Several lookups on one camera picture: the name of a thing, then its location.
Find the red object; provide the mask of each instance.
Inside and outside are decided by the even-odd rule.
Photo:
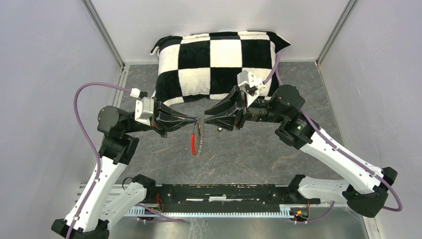
[[[194,156],[196,154],[196,150],[195,150],[195,134],[194,133],[191,135],[191,150],[192,150],[192,155]]]

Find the checkered pillow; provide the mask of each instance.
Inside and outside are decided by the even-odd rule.
[[[273,32],[216,32],[161,38],[151,50],[158,52],[159,68],[155,88],[157,101],[170,106],[200,98],[221,100],[237,84],[237,74],[253,72],[265,80],[276,52],[290,43]],[[271,79],[262,96],[278,88]]]

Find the white panel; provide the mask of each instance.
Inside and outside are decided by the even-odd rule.
[[[269,30],[292,43],[283,61],[315,60],[347,0],[93,0],[125,62],[158,62],[158,39],[216,31]]]
[[[421,236],[421,10],[417,0],[359,1],[322,64],[345,146],[399,173],[404,210],[376,217],[383,239]]]
[[[0,1],[0,238],[58,238],[94,156],[73,113],[76,89],[115,83],[119,67],[80,0]],[[98,145],[97,114],[113,91],[81,92]]]

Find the cushion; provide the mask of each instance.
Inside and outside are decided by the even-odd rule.
[[[237,74],[243,70],[265,80],[274,66],[276,52],[289,45],[270,31],[161,38],[151,50],[151,55],[159,57],[154,96],[167,106],[200,98],[221,100],[237,85]],[[270,97],[278,88],[275,74],[266,86],[260,95]]]

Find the black and white checkered pillow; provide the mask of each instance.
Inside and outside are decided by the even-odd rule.
[[[243,70],[265,80],[276,52],[289,45],[281,36],[264,31],[161,38],[151,50],[151,55],[158,52],[159,56],[155,97],[168,106],[200,98],[221,100],[237,84],[237,74]],[[271,96],[276,91],[275,77],[260,95]]]

